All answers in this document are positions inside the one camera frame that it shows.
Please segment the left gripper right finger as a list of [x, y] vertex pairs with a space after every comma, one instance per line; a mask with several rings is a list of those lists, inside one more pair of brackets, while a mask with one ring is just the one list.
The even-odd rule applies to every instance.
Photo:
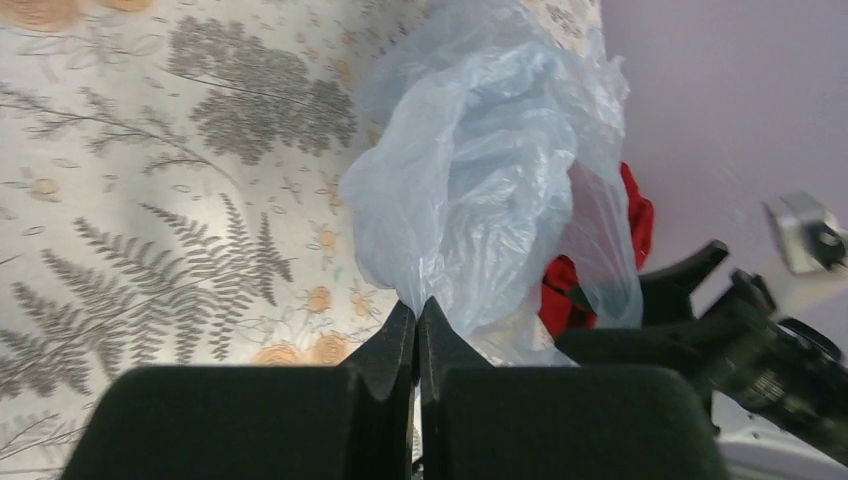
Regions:
[[695, 392], [645, 366], [496, 367], [435, 299], [418, 321], [427, 479], [725, 479]]

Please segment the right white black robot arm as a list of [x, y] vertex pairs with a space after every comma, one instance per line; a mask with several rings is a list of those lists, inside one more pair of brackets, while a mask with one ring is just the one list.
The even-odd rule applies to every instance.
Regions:
[[744, 478], [847, 475], [847, 369], [842, 350], [783, 313], [778, 284], [734, 271], [702, 314], [692, 293], [728, 256], [707, 243], [643, 275], [642, 325], [570, 327], [556, 339], [577, 363], [667, 368], [684, 377], [715, 423], [732, 471]]

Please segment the light blue plastic trash bag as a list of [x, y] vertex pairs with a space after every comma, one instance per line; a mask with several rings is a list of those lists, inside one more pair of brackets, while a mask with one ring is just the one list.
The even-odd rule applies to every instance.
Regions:
[[357, 94], [383, 129], [338, 188], [362, 275], [416, 314], [437, 300], [463, 340], [509, 365], [569, 364], [538, 316], [561, 255], [601, 327], [639, 327], [627, 94], [596, 29], [575, 51], [517, 1], [430, 3]]

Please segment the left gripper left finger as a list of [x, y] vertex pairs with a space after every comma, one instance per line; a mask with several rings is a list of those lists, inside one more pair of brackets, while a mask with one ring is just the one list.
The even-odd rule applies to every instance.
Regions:
[[336, 366], [150, 366], [102, 396], [66, 479], [408, 479], [415, 316]]

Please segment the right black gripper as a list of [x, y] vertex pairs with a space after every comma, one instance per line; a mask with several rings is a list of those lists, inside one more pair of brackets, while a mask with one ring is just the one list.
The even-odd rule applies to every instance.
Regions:
[[582, 366], [640, 365], [672, 370], [701, 398], [720, 392], [840, 464], [847, 462], [847, 369], [823, 336], [802, 322], [774, 322], [776, 307], [759, 275], [734, 271], [704, 314], [741, 331], [706, 357], [708, 334], [695, 319], [693, 292], [729, 256], [712, 240], [679, 262], [639, 276], [641, 329], [571, 329], [555, 340]]

